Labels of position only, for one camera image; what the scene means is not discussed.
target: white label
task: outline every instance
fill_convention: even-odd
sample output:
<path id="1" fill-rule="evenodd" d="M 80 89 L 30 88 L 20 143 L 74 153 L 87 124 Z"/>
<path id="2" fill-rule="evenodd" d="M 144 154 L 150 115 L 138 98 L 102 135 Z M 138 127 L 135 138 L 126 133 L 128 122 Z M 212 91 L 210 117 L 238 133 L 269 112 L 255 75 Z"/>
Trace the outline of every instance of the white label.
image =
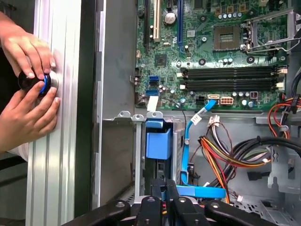
<path id="1" fill-rule="evenodd" d="M 239 195 L 239 196 L 237 197 L 237 202 L 242 202 L 243 198 L 244 198 L 243 196 Z"/>
<path id="2" fill-rule="evenodd" d="M 196 31 L 192 30 L 192 31 L 187 31 L 187 38 L 192 38 L 196 36 Z"/>
<path id="3" fill-rule="evenodd" d="M 198 114 L 195 114 L 191 121 L 193 122 L 193 124 L 196 126 L 200 121 L 202 120 L 202 118 L 198 115 Z"/>
<path id="4" fill-rule="evenodd" d="M 159 97 L 158 96 L 150 96 L 149 103 L 147 104 L 148 112 L 155 112 L 157 109 Z"/>

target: chip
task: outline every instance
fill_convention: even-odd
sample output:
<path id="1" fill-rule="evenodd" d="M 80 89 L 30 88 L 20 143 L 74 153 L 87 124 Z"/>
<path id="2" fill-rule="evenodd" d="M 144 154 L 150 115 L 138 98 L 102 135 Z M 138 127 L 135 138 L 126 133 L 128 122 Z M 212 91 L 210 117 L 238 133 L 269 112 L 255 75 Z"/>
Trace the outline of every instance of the chip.
<path id="1" fill-rule="evenodd" d="M 214 28 L 214 50 L 225 51 L 239 49 L 240 27 L 224 26 Z"/>
<path id="2" fill-rule="evenodd" d="M 165 67 L 167 62 L 166 54 L 155 55 L 155 67 Z"/>

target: finger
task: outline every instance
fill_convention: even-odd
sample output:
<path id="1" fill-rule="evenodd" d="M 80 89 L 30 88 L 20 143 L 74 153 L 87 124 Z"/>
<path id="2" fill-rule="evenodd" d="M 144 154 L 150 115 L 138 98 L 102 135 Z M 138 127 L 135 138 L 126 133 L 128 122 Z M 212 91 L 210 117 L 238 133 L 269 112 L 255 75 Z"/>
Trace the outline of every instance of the finger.
<path id="1" fill-rule="evenodd" d="M 37 84 L 35 84 L 26 94 L 24 99 L 21 101 L 21 103 L 18 105 L 18 110 L 28 113 L 34 102 L 37 100 L 41 89 L 43 88 L 44 83 L 42 81 L 39 81 Z"/>
<path id="2" fill-rule="evenodd" d="M 37 122 L 34 124 L 34 127 L 40 130 L 47 126 L 56 117 L 56 112 L 59 106 L 60 98 L 55 98 L 48 111 L 40 119 L 37 120 Z"/>
<path id="3" fill-rule="evenodd" d="M 41 41 L 33 41 L 32 45 L 37 50 L 42 62 L 43 72 L 50 73 L 50 60 L 53 58 L 48 45 Z"/>
<path id="4" fill-rule="evenodd" d="M 24 53 L 29 57 L 37 77 L 39 79 L 44 79 L 44 72 L 42 68 L 41 58 L 36 48 L 28 40 L 21 42 L 20 47 L 24 51 Z"/>
<path id="5" fill-rule="evenodd" d="M 34 78 L 34 73 L 32 67 L 29 64 L 24 51 L 21 47 L 15 43 L 5 44 L 6 50 L 11 54 L 11 56 L 17 61 L 22 71 L 29 77 Z"/>
<path id="6" fill-rule="evenodd" d="M 13 110 L 16 108 L 25 97 L 25 94 L 26 93 L 23 90 L 17 91 L 10 99 L 4 110 Z"/>
<path id="7" fill-rule="evenodd" d="M 53 129 L 55 128 L 57 122 L 57 116 L 55 116 L 55 118 L 44 128 L 42 128 L 39 132 L 39 135 L 41 137 L 46 136 L 48 133 L 50 133 L 51 131 L 53 131 Z"/>
<path id="8" fill-rule="evenodd" d="M 41 118 L 51 107 L 52 102 L 54 101 L 56 94 L 56 88 L 51 88 L 48 93 L 43 97 L 39 105 L 37 105 L 34 109 L 32 109 L 28 113 L 28 117 L 31 120 L 38 120 Z"/>

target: aluminum frame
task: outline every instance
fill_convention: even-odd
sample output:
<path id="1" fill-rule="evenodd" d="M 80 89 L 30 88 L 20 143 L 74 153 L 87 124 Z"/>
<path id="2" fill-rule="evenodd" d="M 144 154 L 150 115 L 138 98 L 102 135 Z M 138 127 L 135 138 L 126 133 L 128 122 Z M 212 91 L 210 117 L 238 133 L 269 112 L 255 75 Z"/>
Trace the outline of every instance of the aluminum frame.
<path id="1" fill-rule="evenodd" d="M 27 226 L 73 219 L 81 0 L 36 0 L 34 34 L 48 42 L 62 99 L 55 130 L 29 145 Z"/>

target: white connector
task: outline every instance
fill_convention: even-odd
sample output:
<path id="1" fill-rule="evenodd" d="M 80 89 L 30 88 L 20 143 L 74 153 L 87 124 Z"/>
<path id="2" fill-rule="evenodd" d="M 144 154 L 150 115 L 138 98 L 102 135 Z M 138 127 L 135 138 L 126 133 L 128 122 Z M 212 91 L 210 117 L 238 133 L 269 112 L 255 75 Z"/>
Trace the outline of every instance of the white connector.
<path id="1" fill-rule="evenodd" d="M 220 116 L 218 116 L 218 115 L 211 116 L 209 118 L 209 122 L 208 122 L 207 127 L 210 127 L 212 124 L 214 124 L 215 126 L 219 127 L 220 126 L 219 122 L 220 122 Z"/>

